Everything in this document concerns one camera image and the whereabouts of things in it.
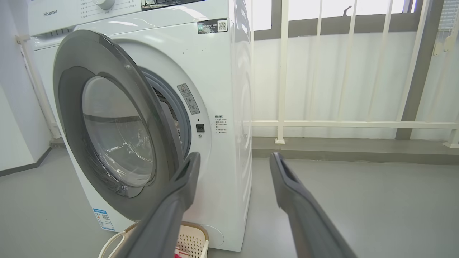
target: qr code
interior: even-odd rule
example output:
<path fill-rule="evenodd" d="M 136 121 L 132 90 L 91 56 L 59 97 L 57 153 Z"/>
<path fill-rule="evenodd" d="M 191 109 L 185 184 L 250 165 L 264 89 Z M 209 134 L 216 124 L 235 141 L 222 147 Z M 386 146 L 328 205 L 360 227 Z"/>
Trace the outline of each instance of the qr code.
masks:
<path fill-rule="evenodd" d="M 226 20 L 221 20 L 221 21 L 217 21 L 218 23 L 218 29 L 217 29 L 217 32 L 222 32 L 222 31 L 228 31 L 228 28 L 226 27 Z"/>

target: washing machine door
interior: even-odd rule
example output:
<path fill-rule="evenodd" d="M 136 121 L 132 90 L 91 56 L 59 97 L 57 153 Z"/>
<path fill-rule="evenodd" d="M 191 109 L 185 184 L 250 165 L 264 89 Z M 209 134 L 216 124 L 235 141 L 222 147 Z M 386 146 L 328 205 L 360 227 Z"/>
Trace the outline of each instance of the washing machine door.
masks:
<path fill-rule="evenodd" d="M 93 31 L 62 41 L 53 80 L 62 133 L 78 165 L 113 208 L 140 220 L 183 162 L 169 108 L 128 54 Z"/>

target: control panel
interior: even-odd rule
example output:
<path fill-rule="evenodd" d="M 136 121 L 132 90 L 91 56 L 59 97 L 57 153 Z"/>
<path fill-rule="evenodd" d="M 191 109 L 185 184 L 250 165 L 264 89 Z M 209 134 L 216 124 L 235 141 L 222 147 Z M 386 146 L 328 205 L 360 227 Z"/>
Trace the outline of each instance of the control panel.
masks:
<path fill-rule="evenodd" d="M 142 0 L 142 11 L 199 1 L 204 0 Z"/>
<path fill-rule="evenodd" d="M 142 11 L 145 0 L 34 0 L 28 6 L 29 33 L 41 35 L 76 25 Z"/>

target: laundry basket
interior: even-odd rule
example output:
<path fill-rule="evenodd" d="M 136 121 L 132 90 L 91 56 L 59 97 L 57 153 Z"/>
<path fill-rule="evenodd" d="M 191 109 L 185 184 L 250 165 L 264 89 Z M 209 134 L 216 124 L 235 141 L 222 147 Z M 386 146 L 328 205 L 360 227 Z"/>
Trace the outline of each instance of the laundry basket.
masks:
<path fill-rule="evenodd" d="M 207 258 L 209 235 L 200 225 L 182 222 L 177 246 L 181 251 L 189 253 L 190 258 Z"/>
<path fill-rule="evenodd" d="M 121 236 L 121 241 L 118 243 L 118 245 L 107 258 L 110 258 L 114 254 L 116 254 L 117 249 L 123 244 L 125 239 L 129 238 L 131 230 L 134 229 L 136 225 L 137 224 L 134 224 L 128 227 L 125 231 L 120 232 L 114 235 L 112 238 L 110 238 L 102 248 L 101 252 L 99 253 L 99 258 L 103 258 L 110 244 L 113 243 L 115 239 Z M 177 238 L 177 246 L 180 248 L 181 251 L 189 253 L 190 258 L 207 258 L 207 248 L 209 247 L 209 235 L 207 234 L 207 231 L 200 225 L 189 222 L 182 222 L 182 225 L 180 226 L 179 236 Z"/>

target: baseboard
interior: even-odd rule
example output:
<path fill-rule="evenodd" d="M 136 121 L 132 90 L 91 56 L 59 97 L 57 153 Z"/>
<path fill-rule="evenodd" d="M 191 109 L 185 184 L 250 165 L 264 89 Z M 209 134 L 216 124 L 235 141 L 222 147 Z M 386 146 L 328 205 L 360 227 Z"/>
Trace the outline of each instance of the baseboard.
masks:
<path fill-rule="evenodd" d="M 288 159 L 459 165 L 459 149 L 441 141 L 253 137 L 252 157 L 269 157 L 274 151 Z"/>
<path fill-rule="evenodd" d="M 35 162 L 35 163 L 29 164 L 29 165 L 25 165 L 25 166 L 16 167 L 16 168 L 10 168 L 10 169 L 2 170 L 2 171 L 0 171 L 0 176 L 10 175 L 10 174 L 14 174 L 14 173 L 21 172 L 21 171 L 24 171 L 24 170 L 38 168 L 41 165 L 41 163 L 45 160 L 45 158 L 48 156 L 50 151 L 51 151 L 51 147 L 49 147 L 43 153 L 43 155 L 41 155 L 41 157 L 37 160 L 37 162 Z"/>

